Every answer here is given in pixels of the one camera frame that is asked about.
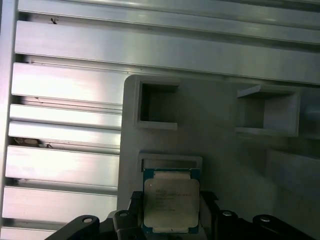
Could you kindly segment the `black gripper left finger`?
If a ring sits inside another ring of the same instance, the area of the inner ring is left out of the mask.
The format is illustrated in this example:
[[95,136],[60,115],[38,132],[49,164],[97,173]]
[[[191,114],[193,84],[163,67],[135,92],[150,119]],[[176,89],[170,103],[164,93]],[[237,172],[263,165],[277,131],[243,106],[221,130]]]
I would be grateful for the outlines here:
[[142,229],[143,192],[134,191],[127,209],[118,210],[104,221],[81,215],[50,235],[50,240],[144,240]]

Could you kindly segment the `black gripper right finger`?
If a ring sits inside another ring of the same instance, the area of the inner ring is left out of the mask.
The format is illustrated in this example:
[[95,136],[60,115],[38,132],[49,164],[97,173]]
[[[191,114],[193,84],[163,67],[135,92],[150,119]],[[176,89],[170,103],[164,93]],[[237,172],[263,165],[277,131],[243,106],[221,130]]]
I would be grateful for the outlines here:
[[268,214],[252,221],[228,209],[220,209],[213,192],[200,192],[199,221],[208,240],[311,240],[312,237]]

